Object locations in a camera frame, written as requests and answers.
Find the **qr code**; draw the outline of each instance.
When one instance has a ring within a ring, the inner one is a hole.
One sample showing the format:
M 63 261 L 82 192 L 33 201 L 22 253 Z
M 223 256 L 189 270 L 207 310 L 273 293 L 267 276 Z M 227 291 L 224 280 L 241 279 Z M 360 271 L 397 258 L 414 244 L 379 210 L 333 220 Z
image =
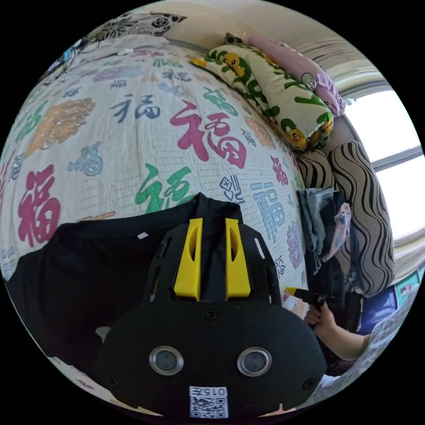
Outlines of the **qr code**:
M 227 397 L 191 397 L 190 416 L 200 418 L 227 418 Z

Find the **lens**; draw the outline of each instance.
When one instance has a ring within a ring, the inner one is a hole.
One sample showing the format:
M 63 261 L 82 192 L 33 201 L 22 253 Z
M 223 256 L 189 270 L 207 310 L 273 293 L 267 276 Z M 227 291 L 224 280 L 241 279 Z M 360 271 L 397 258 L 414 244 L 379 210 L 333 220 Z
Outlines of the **lens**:
M 265 374 L 271 365 L 271 355 L 264 348 L 252 347 L 243 351 L 237 360 L 239 371 L 250 377 Z
M 175 375 L 182 370 L 184 362 L 182 355 L 175 348 L 161 346 L 152 351 L 149 364 L 161 375 Z

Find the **black cloth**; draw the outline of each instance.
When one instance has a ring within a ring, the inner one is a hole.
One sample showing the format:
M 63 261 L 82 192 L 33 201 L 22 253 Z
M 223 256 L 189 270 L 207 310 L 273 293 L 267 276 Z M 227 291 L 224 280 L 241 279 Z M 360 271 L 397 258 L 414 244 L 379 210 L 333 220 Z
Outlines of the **black cloth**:
M 201 193 L 186 204 L 143 216 L 63 224 L 43 248 L 21 257 L 6 286 L 44 353 L 90 375 L 102 345 L 96 329 L 112 327 L 141 303 L 149 265 L 165 233 L 200 217 L 204 279 L 225 267 L 224 218 L 243 221 L 237 204 Z M 148 236 L 139 239 L 143 232 Z
M 323 241 L 322 255 L 329 252 L 335 232 L 335 216 L 342 204 L 347 202 L 342 192 L 335 191 L 333 200 L 320 211 L 320 217 L 325 227 L 325 239 Z M 307 270 L 307 282 L 310 290 L 340 300 L 339 307 L 342 309 L 345 299 L 345 275 L 341 265 L 335 256 L 323 263 L 316 274 L 312 272 L 315 267 L 315 259 L 312 252 L 305 253 L 305 266 Z

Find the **yellow duck print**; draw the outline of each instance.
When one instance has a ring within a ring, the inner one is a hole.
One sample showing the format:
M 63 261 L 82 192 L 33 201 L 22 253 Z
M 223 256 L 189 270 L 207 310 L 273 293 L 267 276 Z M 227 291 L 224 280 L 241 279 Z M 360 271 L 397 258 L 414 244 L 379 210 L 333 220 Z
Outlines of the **yellow duck print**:
M 266 55 L 263 53 L 263 59 L 269 64 L 269 65 L 275 65 L 275 63 Z
M 326 140 L 333 129 L 333 116 L 326 120 L 310 137 L 310 144 L 315 146 L 319 139 Z
M 299 149 L 305 149 L 307 147 L 307 139 L 303 133 L 297 128 L 290 130 L 286 133 L 291 144 Z
M 245 74 L 245 68 L 240 66 L 239 56 L 235 53 L 226 53 L 223 57 L 223 62 L 229 65 L 238 77 L 243 77 Z
M 329 120 L 326 120 L 320 127 L 321 137 L 324 138 L 329 135 L 333 129 L 333 116 L 331 115 Z
M 193 63 L 196 66 L 200 66 L 201 68 L 206 68 L 207 67 L 207 62 L 204 61 L 204 59 L 191 59 L 189 61 L 190 63 Z

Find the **curtain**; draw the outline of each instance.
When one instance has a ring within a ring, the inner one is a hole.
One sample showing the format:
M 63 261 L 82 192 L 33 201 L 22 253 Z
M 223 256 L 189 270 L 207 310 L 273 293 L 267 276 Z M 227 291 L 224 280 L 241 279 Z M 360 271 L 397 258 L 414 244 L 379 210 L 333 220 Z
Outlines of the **curtain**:
M 385 80 L 372 62 L 341 37 L 305 43 L 297 50 L 315 61 L 332 78 L 339 91 Z
M 400 282 L 425 262 L 425 229 L 394 241 L 395 278 Z

